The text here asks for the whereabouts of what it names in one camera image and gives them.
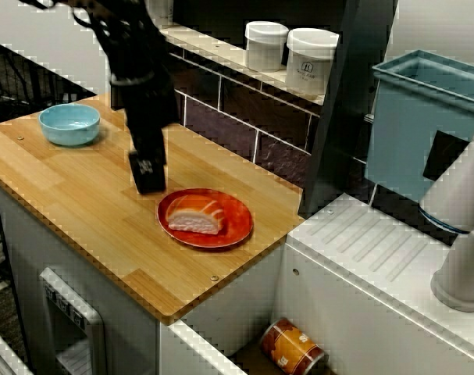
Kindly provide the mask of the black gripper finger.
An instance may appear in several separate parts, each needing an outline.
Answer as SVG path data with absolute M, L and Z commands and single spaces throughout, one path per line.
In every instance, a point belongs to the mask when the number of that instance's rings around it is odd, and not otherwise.
M 134 183 L 141 195 L 164 192 L 166 189 L 165 152 L 145 156 L 132 151 L 129 153 L 129 161 Z

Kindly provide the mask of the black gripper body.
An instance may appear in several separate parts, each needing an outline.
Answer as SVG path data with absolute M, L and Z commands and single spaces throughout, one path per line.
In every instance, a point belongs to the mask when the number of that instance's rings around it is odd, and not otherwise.
M 179 121 L 171 76 L 157 70 L 139 78 L 112 76 L 111 85 L 122 98 L 127 127 L 142 159 L 166 157 L 162 128 Z

